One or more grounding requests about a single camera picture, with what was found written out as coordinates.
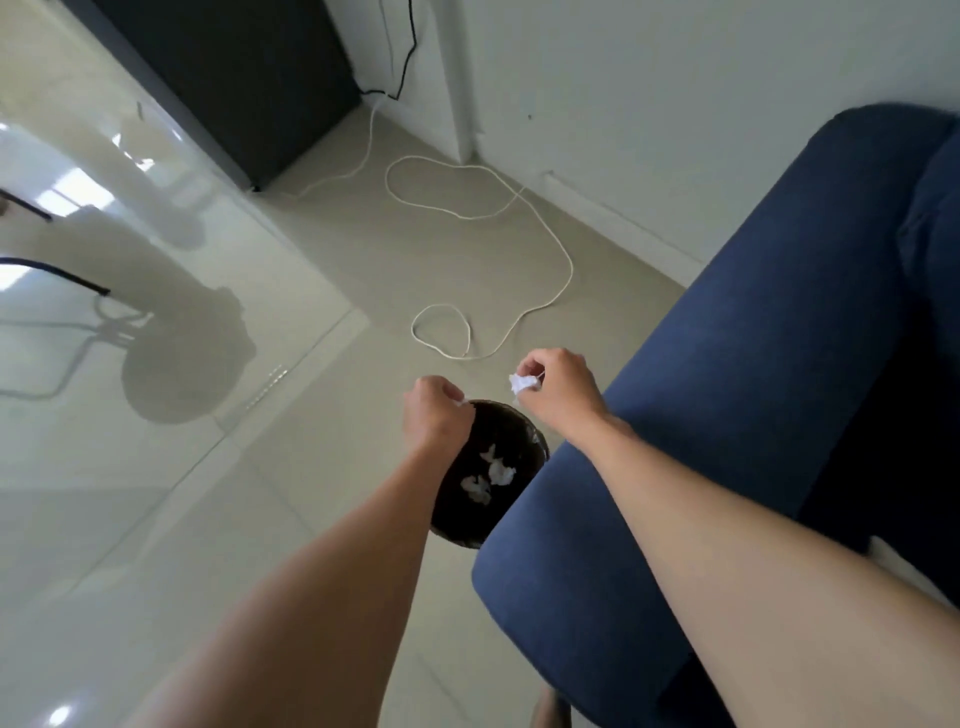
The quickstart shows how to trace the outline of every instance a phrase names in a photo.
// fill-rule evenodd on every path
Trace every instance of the right hand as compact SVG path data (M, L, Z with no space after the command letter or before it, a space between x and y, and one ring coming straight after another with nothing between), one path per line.
M581 354L534 349L516 368L520 376L542 376L539 390L524 389L520 404L577 446L577 434L596 420L610 420L593 373Z

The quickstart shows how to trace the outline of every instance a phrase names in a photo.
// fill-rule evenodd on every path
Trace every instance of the black cable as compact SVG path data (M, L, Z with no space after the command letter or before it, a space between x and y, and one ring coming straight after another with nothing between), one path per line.
M410 58L414 55L414 51L417 50L417 26L414 25L414 0L407 0L407 12L410 13L410 35L414 37L414 44L410 46L410 50L407 51L407 58L403 62L403 72L400 74L400 86L396 89L396 94L387 93L382 88L371 88L367 91L360 91L361 96L369 96L372 93L382 93L388 99L393 99L394 101L400 100L400 94L403 93L403 84L407 80L407 66L410 65Z

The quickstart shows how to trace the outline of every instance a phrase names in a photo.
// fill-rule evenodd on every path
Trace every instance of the black trash can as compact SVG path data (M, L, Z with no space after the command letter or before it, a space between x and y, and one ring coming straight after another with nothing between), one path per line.
M476 419L446 472L431 530L479 548L550 457L543 433L509 404L471 400Z

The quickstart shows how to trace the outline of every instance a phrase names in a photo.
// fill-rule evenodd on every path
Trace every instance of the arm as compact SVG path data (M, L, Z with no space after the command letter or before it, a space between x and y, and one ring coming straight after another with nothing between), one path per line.
M434 500L473 423L462 397L418 379L394 474L260 584L129 728L375 726Z
M737 725L958 724L955 611L640 441L583 357L518 373L544 374L521 402L603 477Z

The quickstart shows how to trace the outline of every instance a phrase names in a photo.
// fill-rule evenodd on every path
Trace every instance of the white cord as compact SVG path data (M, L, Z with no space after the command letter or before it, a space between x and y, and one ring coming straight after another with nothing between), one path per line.
M346 173L345 175L337 175L336 177L327 177L322 180L317 180L312 184L308 184L303 190L301 190L296 195L291 195L289 193L284 193L284 195L286 197L299 200L301 197L303 197L304 195L306 195L307 193L309 193L310 191L312 191L313 189L315 189L321 184L332 182L334 180L348 180L349 178L353 177L358 172L360 172L360 170L362 170L366 166L368 160L370 159L371 149L373 148L373 119L375 118L376 112L379 109L380 104L382 102L383 102L383 99L378 100L377 103L373 105L373 108L371 110L370 137L367 140L367 153L364 155L363 161L360 162L360 165L356 169L354 169L352 172ZM419 159L421 161L428 161L432 164L439 164L440 166L446 167L447 169L482 169L484 172L488 172L492 174L498 182L500 182L504 187L506 187L511 192L513 192L514 196L510 198L510 201L506 205L501 207L499 210L487 215L462 215L459 212L456 212L455 210L446 209L445 207L421 205L419 203L409 202L407 200L404 200L400 196L398 196L394 192L394 190L390 187L390 173L394 169L394 167L396 167L398 164L400 164L403 161L408 161L410 159ZM490 167L484 166L482 164L450 164L449 162L440 161L439 159L433 159L430 157L423 157L421 155L406 155L405 157L395 159L393 162L391 162L390 166L388 166L387 170L383 173L383 183L384 183L384 186L387 188L387 192L390 194L390 196L394 198L397 202L401 203L402 205L407 205L409 207L419 207L420 209L432 209L432 210L436 210L437 212L444 212L447 215L452 215L458 220L468 220L468 221L469 220L489 220L490 218L496 217L497 215L506 211L507 208L510 207L510 205L512 205L517 200L521 200L525 205L530 207L531 211L533 211L533 213L537 216L537 219L540 220L540 224L543 225L543 228L550 233L550 237L552 237L556 241L557 245L560 246L560 250L564 252L564 256L566 257L566 262L569 263L570 265L570 273L566 277L566 282L564 283L563 287L559 291L557 291L556 295L546 303L541 303L540 305L535 305L532 308L527 308L522 313L520 313L520 315L517 316L514 322L511 324L510 328L507 329L507 332L503 335L503 338L500 339L500 343L496 345L496 348L492 352L485 353L482 356L467 356L467 354L470 351L470 346L473 344L473 328L470 326L470 321L468 321L467 316L464 315L463 311L461 311L453 303L432 303L429 306L427 306L424 310L422 310L420 313L414 316L414 320L410 323L410 335L414 337L415 341L423 344L425 347L432 349L434 352L438 353L440 356L447 359L452 359L453 361L478 361L480 359L486 359L490 356L493 356L494 354L500 351L500 349L506 343L507 339L510 337L510 334L514 332L514 329L516 328L516 326L523 320L524 316L526 316L529 313L533 313L534 311L540 311L546 308L547 306L553 305L553 303L560 296L562 296L564 294L564 291L566 291L566 289L570 286L570 282L573 281L573 273L575 271L575 268L573 265L573 258L570 257L569 251L564 246L564 243L561 242L557 234L553 232L553 229L551 229L549 225L546 224L546 221L540 215L540 212L537 210L537 208L534 207L533 204L523 196L523 192L524 190L526 190L526 186L522 186L520 189L514 189L509 182L504 180L500 176L500 174L496 172L496 170L493 170ZM417 321L420 320L420 316L422 316L424 313L429 311L431 308L452 308L454 311L457 312L457 315L460 316L461 321L464 322L464 326L467 327L467 347L464 349L463 354L461 354L460 356L449 354L445 352L443 349L441 349L440 347L434 344L431 344L427 341L424 341L419 336L417 336Z
M357 165L356 169L353 169L343 175L334 175L333 177L323 177L315 182L311 182L306 187L304 187L300 192L290 193L290 192L280 192L282 197L287 198L288 200L299 200L304 196L310 194L317 187L322 184L327 184L328 182L334 182L335 180L349 180L352 177L356 177L360 174L360 171L367 166L367 162L370 161L370 152L373 149L373 119L376 116L376 110L380 108L380 105L383 103L385 97L381 97L376 100L376 103L373 104L373 109L370 113L370 128L367 133L367 153L363 155L363 159Z

